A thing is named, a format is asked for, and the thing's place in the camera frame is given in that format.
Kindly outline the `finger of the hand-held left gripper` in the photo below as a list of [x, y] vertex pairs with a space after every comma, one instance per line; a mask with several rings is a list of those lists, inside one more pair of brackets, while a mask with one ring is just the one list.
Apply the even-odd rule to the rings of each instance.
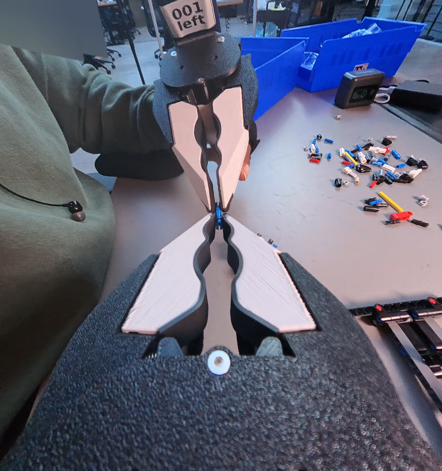
[[206, 139], [199, 109], [187, 102], [177, 102], [168, 106], [172, 150], [197, 196], [207, 211], [215, 211], [212, 182], [207, 171]]
[[217, 169], [221, 207], [228, 207], [236, 192], [247, 152], [249, 133], [244, 126], [241, 87], [222, 91], [211, 103], [213, 121], [218, 129]]

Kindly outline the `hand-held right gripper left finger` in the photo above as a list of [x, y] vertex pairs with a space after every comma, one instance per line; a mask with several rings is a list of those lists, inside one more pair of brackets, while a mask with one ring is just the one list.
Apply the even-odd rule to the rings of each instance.
[[200, 335], [207, 323], [206, 282], [211, 262], [211, 215], [160, 250], [122, 324], [123, 333]]

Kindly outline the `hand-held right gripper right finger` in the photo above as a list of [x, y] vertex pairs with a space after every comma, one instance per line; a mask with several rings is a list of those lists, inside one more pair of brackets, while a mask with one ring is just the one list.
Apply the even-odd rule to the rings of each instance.
[[232, 216], [223, 216], [231, 284], [231, 322], [237, 332], [316, 330], [280, 252]]

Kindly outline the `black toy vehicle chassis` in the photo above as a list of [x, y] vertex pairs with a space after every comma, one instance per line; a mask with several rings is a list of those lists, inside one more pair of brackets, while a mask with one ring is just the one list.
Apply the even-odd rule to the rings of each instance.
[[349, 312], [383, 332], [399, 348], [442, 414], [442, 297], [353, 308]]

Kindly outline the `person's left forearm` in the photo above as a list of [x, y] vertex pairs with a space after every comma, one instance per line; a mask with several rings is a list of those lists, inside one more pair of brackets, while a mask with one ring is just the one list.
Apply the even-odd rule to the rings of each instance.
[[168, 149], [153, 114], [154, 86], [132, 88], [76, 60], [13, 49], [54, 115], [69, 151]]

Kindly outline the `grey desk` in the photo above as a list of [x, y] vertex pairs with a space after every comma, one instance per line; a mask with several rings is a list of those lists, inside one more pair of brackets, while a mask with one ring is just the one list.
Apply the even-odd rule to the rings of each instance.
[[306, 129], [363, 137], [398, 130], [431, 164], [442, 198], [442, 145], [386, 111], [326, 111], [328, 91], [293, 91], [259, 119], [253, 181], [231, 210], [270, 233], [312, 302], [319, 333], [288, 334], [295, 356], [144, 358], [152, 337], [117, 333], [149, 256], [87, 317], [61, 356], [3, 470], [442, 470], [442, 425], [392, 340], [346, 305], [442, 293], [441, 206], [430, 229], [387, 229], [359, 215], [363, 190], [300, 163]]

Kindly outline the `person's left hand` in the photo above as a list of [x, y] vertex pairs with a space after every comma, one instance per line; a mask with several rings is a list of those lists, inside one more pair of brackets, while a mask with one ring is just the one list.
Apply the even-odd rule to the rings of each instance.
[[243, 164], [241, 167], [240, 175], [239, 175], [239, 181], [246, 181], [249, 175], [249, 170], [250, 170], [250, 162], [251, 162], [251, 145], [247, 145], [247, 151], [243, 160]]

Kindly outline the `person's green sweater torso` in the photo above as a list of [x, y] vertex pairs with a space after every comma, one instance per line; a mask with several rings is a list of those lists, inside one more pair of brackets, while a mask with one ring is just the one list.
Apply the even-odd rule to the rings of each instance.
[[74, 168], [13, 49], [0, 44], [0, 454], [95, 306], [114, 230], [108, 191]]

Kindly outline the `small black electronic device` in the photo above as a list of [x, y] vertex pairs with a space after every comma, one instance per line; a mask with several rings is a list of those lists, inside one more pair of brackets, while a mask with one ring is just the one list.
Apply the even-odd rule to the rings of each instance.
[[345, 73], [337, 89], [335, 105], [341, 109], [370, 105], [384, 78], [384, 72], [377, 69]]

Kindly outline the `pile of small toy brick parts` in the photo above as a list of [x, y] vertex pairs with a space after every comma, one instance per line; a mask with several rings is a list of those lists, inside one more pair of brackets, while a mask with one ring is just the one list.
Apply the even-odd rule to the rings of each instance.
[[[374, 145], [373, 139], [369, 138], [365, 144], [357, 144], [355, 149], [349, 150], [343, 147], [338, 150], [338, 157], [341, 158], [342, 177], [334, 179], [333, 186], [336, 189], [344, 188], [353, 183], [360, 183], [360, 175], [370, 177], [369, 188], [374, 189], [379, 185], [409, 185], [416, 178], [427, 170], [429, 165], [424, 159], [415, 159], [413, 155], [409, 156], [405, 162], [392, 165], [389, 157], [396, 160], [401, 159], [397, 150], [391, 149], [395, 136], [385, 137], [381, 145]], [[379, 191], [377, 196], [372, 196], [363, 200], [364, 212], [379, 213], [380, 210], [394, 210], [386, 220], [384, 225], [395, 225], [401, 222], [409, 222], [418, 227], [427, 228], [430, 223], [416, 219], [414, 213], [405, 210], [393, 198]]]

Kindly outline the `black power adapter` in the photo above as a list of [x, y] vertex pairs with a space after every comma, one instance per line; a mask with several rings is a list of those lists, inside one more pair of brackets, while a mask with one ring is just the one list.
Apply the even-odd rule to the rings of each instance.
[[442, 84], [406, 80], [395, 86], [389, 104], [426, 111], [442, 110]]

